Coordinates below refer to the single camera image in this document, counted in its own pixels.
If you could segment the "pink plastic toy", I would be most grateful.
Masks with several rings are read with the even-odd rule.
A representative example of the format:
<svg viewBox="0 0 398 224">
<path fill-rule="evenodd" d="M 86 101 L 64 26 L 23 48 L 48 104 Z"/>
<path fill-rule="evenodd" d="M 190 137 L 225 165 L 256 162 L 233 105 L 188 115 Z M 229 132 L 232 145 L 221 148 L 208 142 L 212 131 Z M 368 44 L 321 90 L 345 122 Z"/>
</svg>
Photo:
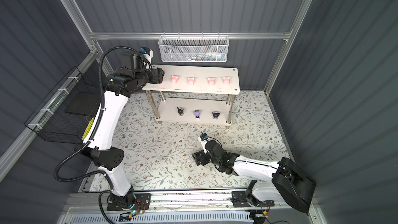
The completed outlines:
<svg viewBox="0 0 398 224">
<path fill-rule="evenodd" d="M 177 75 L 172 75 L 171 77 L 171 83 L 172 84 L 177 84 L 179 81 L 179 77 Z"/>
<path fill-rule="evenodd" d="M 208 77 L 208 85 L 209 86 L 214 86 L 215 85 L 215 78 L 214 77 Z"/>
<path fill-rule="evenodd" d="M 188 77 L 187 78 L 188 85 L 193 86 L 195 84 L 195 78 L 194 77 Z"/>
<path fill-rule="evenodd" d="M 224 85 L 229 85 L 231 83 L 230 77 L 223 77 L 222 81 Z"/>
</svg>

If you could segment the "purple striped toy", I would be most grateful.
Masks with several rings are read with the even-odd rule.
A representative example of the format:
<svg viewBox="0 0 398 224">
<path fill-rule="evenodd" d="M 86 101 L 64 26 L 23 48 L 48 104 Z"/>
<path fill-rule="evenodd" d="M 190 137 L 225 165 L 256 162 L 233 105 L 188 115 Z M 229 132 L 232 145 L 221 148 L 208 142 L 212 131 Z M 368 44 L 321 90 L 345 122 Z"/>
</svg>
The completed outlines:
<svg viewBox="0 0 398 224">
<path fill-rule="evenodd" d="M 220 116 L 220 112 L 212 112 L 212 118 L 214 120 L 217 120 L 219 118 L 219 116 Z"/>
</svg>

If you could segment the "dark purple toy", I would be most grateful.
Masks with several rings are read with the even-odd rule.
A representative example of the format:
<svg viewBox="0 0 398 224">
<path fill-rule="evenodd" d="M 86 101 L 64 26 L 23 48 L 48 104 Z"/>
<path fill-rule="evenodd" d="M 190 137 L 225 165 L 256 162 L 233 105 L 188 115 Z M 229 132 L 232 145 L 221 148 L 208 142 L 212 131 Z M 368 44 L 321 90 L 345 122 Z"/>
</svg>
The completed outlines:
<svg viewBox="0 0 398 224">
<path fill-rule="evenodd" d="M 179 116 L 183 116 L 184 115 L 184 109 L 181 107 L 177 107 L 177 113 Z"/>
</svg>

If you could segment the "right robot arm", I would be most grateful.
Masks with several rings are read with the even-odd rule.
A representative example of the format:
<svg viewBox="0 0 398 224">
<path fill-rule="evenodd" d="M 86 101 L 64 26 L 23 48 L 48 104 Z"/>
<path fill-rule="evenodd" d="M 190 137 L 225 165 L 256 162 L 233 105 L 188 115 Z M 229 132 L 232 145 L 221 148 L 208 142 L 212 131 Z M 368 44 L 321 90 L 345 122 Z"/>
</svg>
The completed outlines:
<svg viewBox="0 0 398 224">
<path fill-rule="evenodd" d="M 197 166 L 213 164 L 226 175 L 250 177 L 244 191 L 233 193 L 235 207 L 267 207 L 283 199 L 290 207 L 308 213 L 314 196 L 316 181 L 290 158 L 280 161 L 260 161 L 238 153 L 227 152 L 217 140 L 200 136 L 202 150 L 192 154 Z"/>
</svg>

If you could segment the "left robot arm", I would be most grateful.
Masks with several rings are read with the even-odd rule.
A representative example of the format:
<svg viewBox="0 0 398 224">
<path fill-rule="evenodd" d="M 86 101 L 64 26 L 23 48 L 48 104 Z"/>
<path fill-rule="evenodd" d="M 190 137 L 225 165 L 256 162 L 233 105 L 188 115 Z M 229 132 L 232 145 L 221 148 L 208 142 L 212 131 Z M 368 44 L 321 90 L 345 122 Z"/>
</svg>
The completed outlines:
<svg viewBox="0 0 398 224">
<path fill-rule="evenodd" d="M 106 78 L 99 78 L 101 103 L 93 125 L 73 154 L 62 160 L 55 168 L 54 178 L 59 182 L 77 181 L 95 174 L 104 175 L 110 186 L 110 199 L 120 208 L 130 209 L 135 205 L 133 186 L 126 178 L 122 161 L 122 149 L 112 146 L 113 135 L 123 108 L 130 96 L 147 84 L 163 82 L 164 70 L 152 67 L 153 51 L 141 47 L 139 51 L 128 48 L 130 55 L 123 57 L 120 67 Z M 79 153 L 90 158 L 97 171 L 73 178 L 63 178 L 59 172 L 71 158 Z"/>
</svg>

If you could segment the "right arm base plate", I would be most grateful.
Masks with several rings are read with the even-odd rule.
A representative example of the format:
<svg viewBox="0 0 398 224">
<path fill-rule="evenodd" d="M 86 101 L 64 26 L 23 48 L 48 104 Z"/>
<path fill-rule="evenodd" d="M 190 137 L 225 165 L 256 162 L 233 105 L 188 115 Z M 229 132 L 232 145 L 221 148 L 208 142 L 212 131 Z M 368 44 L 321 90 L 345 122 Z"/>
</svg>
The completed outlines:
<svg viewBox="0 0 398 224">
<path fill-rule="evenodd" d="M 235 208 L 240 207 L 274 207 L 275 202 L 273 200 L 266 200 L 264 202 L 260 202 L 256 200 L 253 196 L 247 196 L 246 192 L 241 191 L 233 191 L 231 202 Z"/>
</svg>

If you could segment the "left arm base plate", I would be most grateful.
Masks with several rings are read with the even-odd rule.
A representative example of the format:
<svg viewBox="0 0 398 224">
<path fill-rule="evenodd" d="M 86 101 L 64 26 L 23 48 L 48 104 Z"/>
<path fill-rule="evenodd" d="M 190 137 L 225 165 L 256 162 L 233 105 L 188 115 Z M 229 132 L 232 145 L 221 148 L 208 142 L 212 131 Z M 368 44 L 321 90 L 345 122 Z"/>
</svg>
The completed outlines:
<svg viewBox="0 0 398 224">
<path fill-rule="evenodd" d="M 148 210 L 151 194 L 130 194 L 120 197 L 110 194 L 107 199 L 107 211 L 144 211 Z"/>
</svg>

